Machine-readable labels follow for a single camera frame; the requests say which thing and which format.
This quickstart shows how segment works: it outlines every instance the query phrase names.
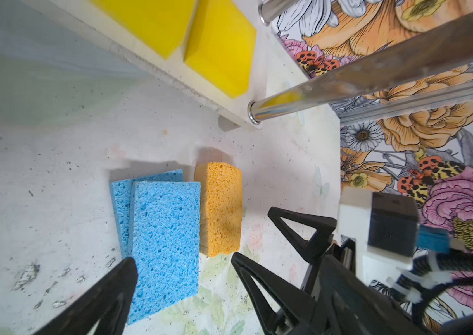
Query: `yellow block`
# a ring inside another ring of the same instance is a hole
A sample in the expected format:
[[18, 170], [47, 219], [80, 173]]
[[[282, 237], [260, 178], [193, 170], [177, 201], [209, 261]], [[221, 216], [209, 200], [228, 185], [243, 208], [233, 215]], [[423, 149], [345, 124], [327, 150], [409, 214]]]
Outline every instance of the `yellow block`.
[[242, 229], [242, 172], [227, 163], [196, 167], [201, 183], [199, 251], [214, 257], [240, 250]]
[[238, 97], [249, 87], [256, 37], [231, 0], [199, 0], [184, 63], [228, 97]]
[[162, 58], [184, 41], [195, 0], [92, 0]]

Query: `chrome tube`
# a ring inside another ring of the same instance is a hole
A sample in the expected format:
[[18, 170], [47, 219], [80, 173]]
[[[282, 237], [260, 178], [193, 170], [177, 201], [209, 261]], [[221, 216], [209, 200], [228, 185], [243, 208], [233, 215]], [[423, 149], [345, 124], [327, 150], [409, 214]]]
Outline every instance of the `chrome tube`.
[[273, 19], [280, 16], [298, 0], [266, 0], [259, 5], [260, 20], [269, 25]]
[[392, 88], [471, 61], [473, 13], [272, 97], [252, 101], [248, 116], [259, 124], [272, 117]]

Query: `blue sponge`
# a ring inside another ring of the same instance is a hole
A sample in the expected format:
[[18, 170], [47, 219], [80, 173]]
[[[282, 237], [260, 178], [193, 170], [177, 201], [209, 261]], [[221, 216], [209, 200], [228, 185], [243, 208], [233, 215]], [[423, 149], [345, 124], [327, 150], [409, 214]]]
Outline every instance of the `blue sponge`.
[[132, 184], [130, 254], [138, 284], [128, 324], [199, 290], [198, 182]]
[[125, 179], [110, 183], [113, 213], [117, 225], [117, 235], [123, 258], [130, 256], [126, 253], [129, 249], [129, 217], [130, 217], [130, 193], [133, 182], [182, 182], [182, 170], [167, 171], [155, 175]]

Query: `white flower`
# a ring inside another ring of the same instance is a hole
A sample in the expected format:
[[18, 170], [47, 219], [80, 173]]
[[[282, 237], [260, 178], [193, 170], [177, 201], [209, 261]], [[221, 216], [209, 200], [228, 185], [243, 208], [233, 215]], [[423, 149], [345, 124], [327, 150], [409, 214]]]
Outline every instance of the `white flower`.
[[[337, 27], [339, 17], [331, 11], [331, 3], [335, 0], [299, 0], [279, 16], [277, 28], [287, 31], [296, 23], [300, 23], [302, 35], [311, 37], [319, 33], [325, 25]], [[368, 3], [377, 3], [381, 0], [336, 0], [343, 12], [358, 18], [367, 11]]]
[[353, 151], [371, 151], [385, 138], [379, 124], [367, 121], [343, 129], [341, 136]]

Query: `black cable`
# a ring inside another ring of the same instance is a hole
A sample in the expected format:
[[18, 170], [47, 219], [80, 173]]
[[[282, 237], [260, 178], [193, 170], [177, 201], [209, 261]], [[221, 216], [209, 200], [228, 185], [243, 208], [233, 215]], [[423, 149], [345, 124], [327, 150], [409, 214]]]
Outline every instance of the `black cable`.
[[422, 301], [420, 303], [413, 304], [411, 310], [412, 322], [415, 325], [422, 327], [422, 319], [428, 305], [432, 302], [432, 300], [437, 298], [438, 295], [443, 293], [448, 288], [454, 286], [473, 286], [473, 277], [455, 279], [450, 283], [436, 285], [432, 289], [423, 290], [421, 292]]
[[[440, 270], [473, 272], [473, 253], [437, 253], [435, 257]], [[428, 255], [417, 257], [413, 260], [413, 269], [410, 271], [411, 273], [422, 277], [431, 271], [432, 269], [428, 263]], [[420, 287], [419, 283], [408, 279], [404, 275], [401, 275], [398, 278], [397, 284], [406, 289], [410, 289], [411, 287]], [[403, 301], [405, 297], [404, 294], [395, 289], [391, 290], [391, 296], [397, 301]]]

